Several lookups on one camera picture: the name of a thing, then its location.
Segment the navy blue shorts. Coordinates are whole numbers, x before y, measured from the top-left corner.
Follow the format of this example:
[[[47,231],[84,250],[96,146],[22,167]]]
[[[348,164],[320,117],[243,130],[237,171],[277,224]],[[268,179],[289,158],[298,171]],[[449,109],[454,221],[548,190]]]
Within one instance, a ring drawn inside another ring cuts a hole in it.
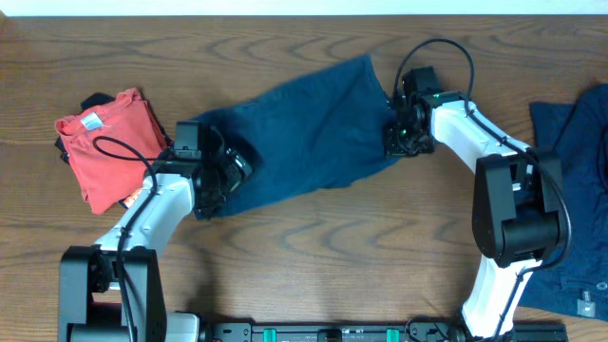
[[[199,115],[253,166],[218,215],[348,187],[394,165],[383,145],[393,116],[368,54]]]

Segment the navy blue garment pile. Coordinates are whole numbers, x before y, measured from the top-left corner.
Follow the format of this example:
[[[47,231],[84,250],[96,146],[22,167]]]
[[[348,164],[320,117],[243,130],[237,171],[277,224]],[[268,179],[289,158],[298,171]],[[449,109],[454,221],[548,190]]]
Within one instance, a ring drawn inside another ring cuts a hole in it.
[[[519,304],[607,319],[607,85],[574,104],[533,103],[536,144],[561,159],[572,247],[558,267],[533,274]]]

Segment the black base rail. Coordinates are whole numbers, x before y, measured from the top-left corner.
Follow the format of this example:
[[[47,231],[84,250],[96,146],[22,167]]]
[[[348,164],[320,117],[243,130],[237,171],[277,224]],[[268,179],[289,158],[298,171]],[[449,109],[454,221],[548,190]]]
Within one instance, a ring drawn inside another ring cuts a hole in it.
[[[566,327],[555,322],[498,319],[443,319],[416,316],[406,322],[206,324],[199,342],[568,342]]]

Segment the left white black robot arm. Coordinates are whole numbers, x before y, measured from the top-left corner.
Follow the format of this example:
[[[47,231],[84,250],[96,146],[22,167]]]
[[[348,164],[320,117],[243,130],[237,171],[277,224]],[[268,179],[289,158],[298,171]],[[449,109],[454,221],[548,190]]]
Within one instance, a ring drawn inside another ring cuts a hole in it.
[[[60,262],[58,338],[61,341],[211,341],[213,328],[196,313],[165,307],[159,259],[188,215],[209,219],[251,176],[252,165],[213,126],[177,124],[174,144],[147,158],[111,142],[145,167],[142,192],[105,235],[71,246]]]

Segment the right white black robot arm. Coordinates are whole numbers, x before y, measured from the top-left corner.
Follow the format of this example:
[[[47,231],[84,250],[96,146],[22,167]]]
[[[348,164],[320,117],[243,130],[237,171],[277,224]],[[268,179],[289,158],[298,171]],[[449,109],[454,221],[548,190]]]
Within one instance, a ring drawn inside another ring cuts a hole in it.
[[[475,176],[471,228],[482,256],[449,340],[517,336],[513,316],[528,281],[558,266],[552,253],[571,245],[559,158],[510,137],[462,92],[398,92],[391,106],[396,117],[385,128],[389,156],[414,157],[442,143]]]

